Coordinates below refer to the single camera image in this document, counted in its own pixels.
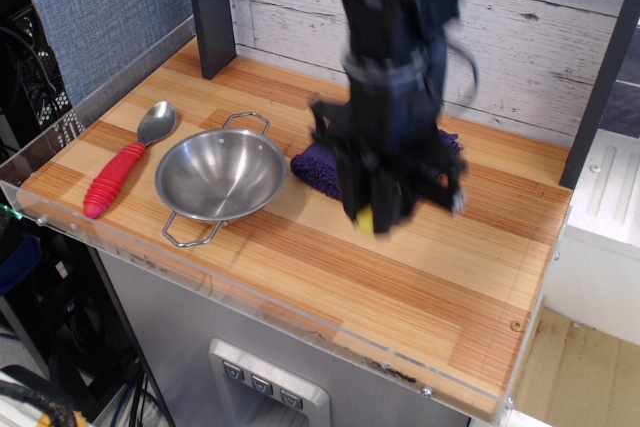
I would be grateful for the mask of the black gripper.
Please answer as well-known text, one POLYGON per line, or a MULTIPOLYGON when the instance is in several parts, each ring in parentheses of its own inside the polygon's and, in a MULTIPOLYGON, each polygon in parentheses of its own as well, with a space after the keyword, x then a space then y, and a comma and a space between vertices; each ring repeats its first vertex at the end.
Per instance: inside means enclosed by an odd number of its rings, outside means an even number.
POLYGON ((461 175, 466 165, 440 139, 445 68, 376 69, 349 65, 350 99, 318 100, 311 106, 314 140, 337 161, 343 209, 356 213, 370 204, 375 234, 385 234, 426 198, 454 214, 465 208, 461 175), (442 170, 428 178, 429 167, 442 170))

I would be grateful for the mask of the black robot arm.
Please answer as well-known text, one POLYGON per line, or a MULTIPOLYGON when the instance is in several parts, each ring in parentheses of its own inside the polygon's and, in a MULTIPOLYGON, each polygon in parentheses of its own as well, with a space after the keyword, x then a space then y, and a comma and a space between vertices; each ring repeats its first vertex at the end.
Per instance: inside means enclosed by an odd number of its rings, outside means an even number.
POLYGON ((422 199, 465 207, 464 160, 442 135, 450 43, 458 0, 342 0, 349 25, 343 67, 350 97, 316 101, 314 140, 336 160, 340 199, 361 228, 385 234, 422 199))

